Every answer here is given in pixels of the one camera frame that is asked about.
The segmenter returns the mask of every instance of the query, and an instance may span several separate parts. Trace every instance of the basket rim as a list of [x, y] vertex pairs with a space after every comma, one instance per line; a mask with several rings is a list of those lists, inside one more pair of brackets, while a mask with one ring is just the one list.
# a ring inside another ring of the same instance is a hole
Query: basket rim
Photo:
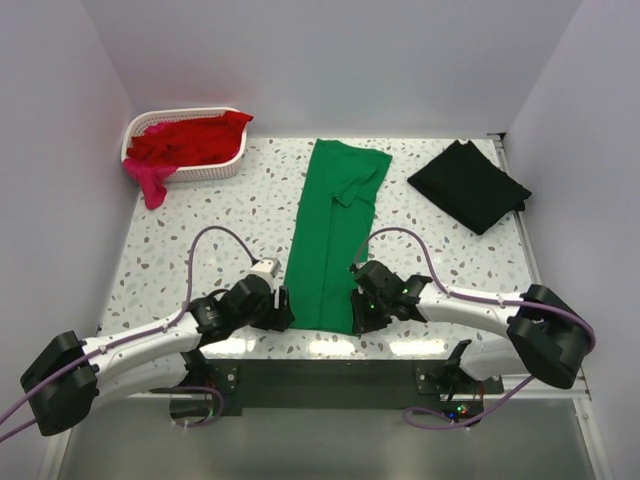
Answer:
[[[189, 113], [189, 112], [239, 112], [240, 110], [233, 107], [204, 107], [204, 108], [173, 108], [169, 110], [153, 110], [150, 112], [141, 113], [136, 118], [134, 118], [127, 130], [124, 134], [124, 140], [122, 141], [122, 150], [120, 152], [120, 162], [124, 162], [127, 159], [127, 149], [129, 144], [129, 139], [131, 138], [131, 132], [140, 123], [142, 120], [145, 120], [147, 117], [152, 115], [162, 115], [162, 114], [172, 114], [172, 113]], [[178, 172], [188, 172], [193, 170], [219, 170], [221, 168], [228, 167], [234, 163], [236, 163], [242, 155], [244, 154], [244, 149], [247, 143], [247, 127], [242, 130], [242, 136], [240, 137], [240, 147], [238, 148], [238, 153], [235, 157], [233, 157], [228, 162], [219, 164], [219, 165], [202, 165], [202, 166], [190, 166], [190, 167], [178, 167], [172, 175], [175, 175]]]

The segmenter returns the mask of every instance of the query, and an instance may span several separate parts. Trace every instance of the gray wall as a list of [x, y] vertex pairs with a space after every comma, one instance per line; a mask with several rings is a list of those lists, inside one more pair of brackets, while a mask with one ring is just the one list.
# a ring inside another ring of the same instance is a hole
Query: gray wall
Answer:
[[511, 125], [580, 0], [83, 0], [137, 111], [236, 105], [254, 134]]
[[640, 3], [585, 0], [507, 135], [543, 280], [594, 325], [586, 373], [620, 479], [638, 478]]
[[[135, 196], [117, 156], [131, 113], [79, 2], [0, 2], [1, 411], [51, 337], [95, 332]], [[34, 478], [45, 445], [35, 427], [0, 445], [0, 476]]]

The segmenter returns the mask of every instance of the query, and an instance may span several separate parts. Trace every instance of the green pants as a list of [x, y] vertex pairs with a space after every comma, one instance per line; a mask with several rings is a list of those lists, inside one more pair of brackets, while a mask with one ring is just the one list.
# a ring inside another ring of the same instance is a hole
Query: green pants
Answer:
[[390, 162], [390, 155], [377, 150], [316, 142], [284, 279], [292, 327], [351, 333], [349, 294], [356, 284], [348, 268], [371, 230], [376, 193]]

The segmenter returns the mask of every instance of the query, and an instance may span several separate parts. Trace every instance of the cable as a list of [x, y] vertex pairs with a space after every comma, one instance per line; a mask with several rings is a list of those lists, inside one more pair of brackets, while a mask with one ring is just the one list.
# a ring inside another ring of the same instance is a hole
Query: cable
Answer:
[[218, 397], [218, 401], [220, 402], [220, 405], [218, 407], [218, 411], [216, 413], [214, 413], [212, 416], [210, 416], [208, 418], [205, 418], [204, 420], [200, 420], [198, 422], [195, 422], [195, 423], [185, 422], [185, 423], [182, 424], [182, 426], [184, 428], [204, 427], [205, 425], [209, 425], [209, 424], [215, 422], [218, 418], [220, 418], [220, 416], [222, 415], [222, 412], [224, 412], [224, 397], [215, 388], [211, 388], [211, 387], [172, 387], [169, 390], [172, 391], [172, 392], [192, 392], [192, 391], [196, 391], [196, 392], [211, 393], [212, 395], [215, 395], [216, 397]]
[[[173, 320], [171, 320], [169, 323], [166, 324], [165, 328], [163, 328], [163, 327], [151, 328], [151, 329], [149, 329], [147, 331], [144, 331], [144, 332], [139, 332], [139, 333], [130, 335], [128, 337], [123, 337], [123, 338], [120, 338], [118, 340], [114, 340], [113, 342], [107, 343], [105, 345], [105, 347], [106, 347], [105, 352], [107, 350], [111, 349], [111, 348], [118, 347], [120, 345], [132, 342], [134, 340], [138, 340], [140, 338], [144, 338], [144, 337], [147, 337], [149, 335], [153, 335], [155, 333], [162, 332], [166, 328], [174, 327], [180, 321], [180, 319], [187, 312], [187, 308], [189, 306], [189, 302], [191, 301], [191, 292], [192, 292], [192, 289], [193, 289], [193, 259], [194, 259], [194, 255], [195, 255], [196, 246], [197, 246], [198, 241], [200, 240], [200, 238], [202, 238], [202, 236], [205, 233], [207, 233], [207, 232], [209, 232], [211, 230], [221, 230], [221, 231], [223, 231], [225, 233], [228, 233], [229, 235], [231, 235], [240, 244], [240, 246], [244, 249], [244, 251], [247, 252], [247, 255], [249, 256], [249, 259], [251, 260], [252, 264], [255, 264], [258, 261], [251, 254], [251, 250], [249, 250], [249, 247], [247, 247], [247, 245], [244, 243], [244, 241], [238, 235], [236, 235], [233, 231], [229, 230], [226, 227], [222, 227], [222, 226], [219, 226], [219, 225], [211, 225], [209, 227], [203, 228], [202, 230], [200, 230], [197, 233], [197, 235], [193, 239], [193, 242], [191, 243], [191, 249], [189, 250], [189, 259], [187, 260], [187, 294], [186, 294], [185, 301], [182, 304], [182, 308], [181, 308], [180, 312], [178, 312], [178, 314], [176, 315], [176, 317]], [[64, 374], [70, 372], [71, 370], [77, 368], [78, 366], [80, 366], [84, 362], [86, 362], [88, 360], [91, 360], [93, 357], [96, 357], [96, 356], [100, 355], [101, 353], [102, 353], [102, 350], [100, 350], [100, 349], [93, 350], [93, 351], [87, 353], [86, 355], [83, 355], [82, 357], [74, 360], [73, 362], [69, 363], [68, 365], [64, 366], [60, 370], [58, 370], [58, 371], [52, 373], [51, 375], [49, 375], [47, 378], [42, 380], [35, 387], [33, 387], [31, 390], [29, 390], [22, 398], [20, 398], [20, 400], [18, 400], [16, 403], [14, 403], [11, 407], [9, 407], [7, 409], [6, 412], [4, 412], [2, 414], [2, 416], [0, 416], [0, 425], [3, 425], [11, 417], [11, 415], [13, 415], [18, 410], [18, 408], [20, 408], [22, 405], [27, 403], [29, 401], [29, 399], [31, 399], [35, 395], [37, 395], [47, 385], [49, 385], [52, 382], [56, 381], [58, 378], [60, 378]], [[12, 430], [11, 432], [7, 433], [6, 435], [0, 437], [0, 443], [2, 443], [4, 440], [8, 439], [9, 437], [15, 435], [16, 433], [18, 433], [19, 431], [23, 430], [24, 428], [27, 428], [30, 425], [27, 425], [27, 424], [21, 425], [20, 427], [18, 427], [19, 430], [17, 430], [17, 431], [13, 431]]]
[[[369, 242], [371, 241], [372, 238], [374, 238], [377, 235], [380, 235], [381, 233], [384, 232], [401, 232], [401, 233], [406, 233], [408, 235], [411, 235], [413, 238], [416, 239], [416, 241], [418, 242], [418, 245], [420, 245], [420, 248], [422, 249], [422, 253], [424, 254], [424, 258], [427, 261], [427, 266], [429, 268], [429, 273], [431, 274], [431, 277], [433, 278], [434, 283], [436, 284], [436, 286], [443, 292], [446, 293], [447, 295], [454, 297], [454, 298], [458, 298], [460, 300], [465, 300], [468, 302], [476, 302], [476, 303], [483, 303], [483, 304], [488, 304], [488, 305], [506, 305], [506, 306], [513, 306], [513, 307], [528, 307], [528, 308], [534, 308], [537, 310], [543, 310], [543, 311], [547, 311], [550, 313], [554, 313], [556, 315], [560, 315], [570, 321], [572, 321], [573, 323], [577, 324], [578, 326], [580, 326], [585, 333], [587, 334], [587, 336], [589, 337], [589, 350], [588, 353], [590, 353], [591, 351], [593, 351], [593, 349], [596, 346], [596, 336], [595, 336], [595, 332], [593, 330], [593, 327], [591, 325], [589, 325], [586, 321], [584, 321], [582, 318], [580, 318], [578, 315], [575, 315], [571, 312], [567, 312], [565, 310], [562, 310], [561, 308], [558, 307], [553, 307], [551, 305], [543, 305], [543, 304], [539, 304], [539, 303], [535, 303], [535, 302], [529, 302], [526, 300], [503, 300], [502, 302], [500, 300], [494, 300], [491, 298], [484, 298], [484, 297], [477, 297], [475, 295], [467, 295], [464, 293], [459, 293], [456, 292], [455, 290], [449, 290], [438, 278], [438, 275], [436, 274], [436, 270], [433, 266], [433, 262], [431, 261], [431, 256], [429, 255], [429, 249], [427, 248], [427, 245], [424, 243], [424, 241], [422, 240], [422, 238], [420, 238], [420, 236], [413, 232], [412, 230], [409, 230], [408, 228], [404, 228], [404, 227], [385, 227], [385, 228], [381, 228], [379, 230], [376, 230], [375, 232], [373, 232], [371, 235], [369, 235], [367, 237], [367, 239], [362, 243], [362, 245], [360, 245], [360, 248], [358, 249], [358, 252], [356, 253], [356, 256], [353, 259], [353, 265], [356, 265], [358, 263], [358, 260], [360, 259], [360, 256], [362, 255], [362, 252], [364, 251], [364, 249], [366, 248], [366, 246], [369, 244]], [[485, 410], [484, 412], [468, 419], [465, 420], [464, 422], [460, 422], [460, 423], [453, 423], [450, 425], [424, 425], [421, 423], [417, 423], [414, 420], [410, 419], [408, 417], [408, 415], [412, 412], [422, 412], [422, 413], [429, 413], [431, 415], [435, 415], [438, 418], [442, 418], [444, 420], [450, 421], [450, 418], [446, 417], [445, 415], [443, 415], [440, 412], [437, 412], [436, 410], [432, 410], [429, 408], [424, 408], [424, 407], [408, 407], [406, 408], [403, 413], [402, 413], [402, 418], [411, 426], [417, 427], [417, 428], [421, 428], [423, 430], [455, 430], [457, 428], [464, 428], [467, 427], [469, 425], [472, 425], [476, 422], [478, 422], [479, 420], [481, 420], [482, 418], [486, 417], [487, 415], [489, 415], [490, 413], [496, 411], [498, 408], [500, 408], [502, 405], [504, 405], [511, 397], [513, 397], [516, 393], [518, 393], [520, 390], [522, 390], [529, 382], [531, 382], [534, 379], [533, 376], [527, 377], [525, 380], [523, 380], [522, 382], [520, 382], [520, 384], [518, 384], [513, 390], [511, 390], [509, 393], [507, 393], [504, 397], [502, 397], [500, 400], [498, 400], [495, 404], [493, 404], [490, 408], [488, 408], [487, 410]]]

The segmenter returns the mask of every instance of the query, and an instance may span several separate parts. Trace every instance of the gray floor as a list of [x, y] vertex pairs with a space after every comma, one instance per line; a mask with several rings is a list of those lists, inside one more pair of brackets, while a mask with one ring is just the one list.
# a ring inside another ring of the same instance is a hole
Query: gray floor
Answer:
[[95, 412], [72, 433], [61, 478], [594, 478], [570, 400], [514, 400], [470, 432], [418, 430], [394, 411], [246, 410], [186, 433], [168, 418], [167, 400]]

